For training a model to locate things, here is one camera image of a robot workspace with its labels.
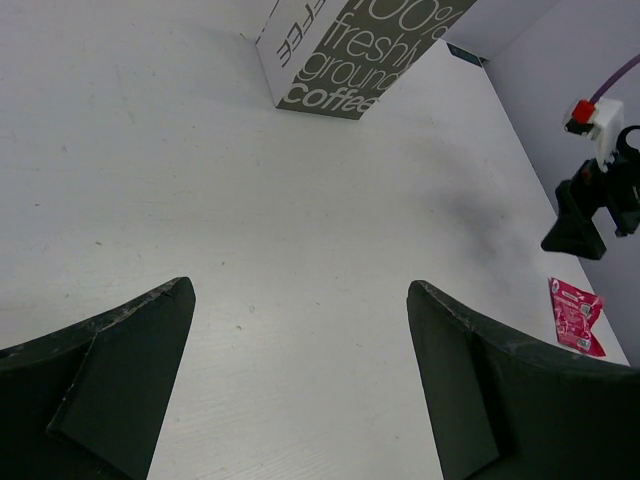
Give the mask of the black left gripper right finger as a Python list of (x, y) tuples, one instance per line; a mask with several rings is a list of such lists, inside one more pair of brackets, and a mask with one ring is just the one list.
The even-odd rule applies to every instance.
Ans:
[(407, 312), (447, 479), (635, 479), (639, 372), (478, 313), (432, 284)]

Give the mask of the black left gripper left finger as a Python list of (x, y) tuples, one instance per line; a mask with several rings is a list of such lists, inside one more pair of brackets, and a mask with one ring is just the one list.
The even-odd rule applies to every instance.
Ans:
[(194, 310), (178, 277), (3, 349), (2, 478), (147, 478)]

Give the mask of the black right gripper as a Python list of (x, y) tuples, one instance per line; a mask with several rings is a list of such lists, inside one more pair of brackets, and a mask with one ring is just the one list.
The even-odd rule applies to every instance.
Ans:
[(587, 260), (600, 260), (606, 246), (593, 217), (606, 208), (615, 235), (632, 235), (639, 227), (639, 149), (627, 137), (638, 125), (625, 127), (618, 135), (612, 160), (600, 167), (595, 159), (579, 169), (578, 180), (564, 180), (555, 190), (557, 219), (541, 242), (545, 252), (564, 253)]

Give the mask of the pink candy pouch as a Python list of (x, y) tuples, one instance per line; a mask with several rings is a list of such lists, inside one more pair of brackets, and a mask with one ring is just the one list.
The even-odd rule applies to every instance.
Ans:
[(604, 299), (554, 277), (548, 283), (558, 343), (590, 357), (604, 358), (605, 350), (592, 332)]

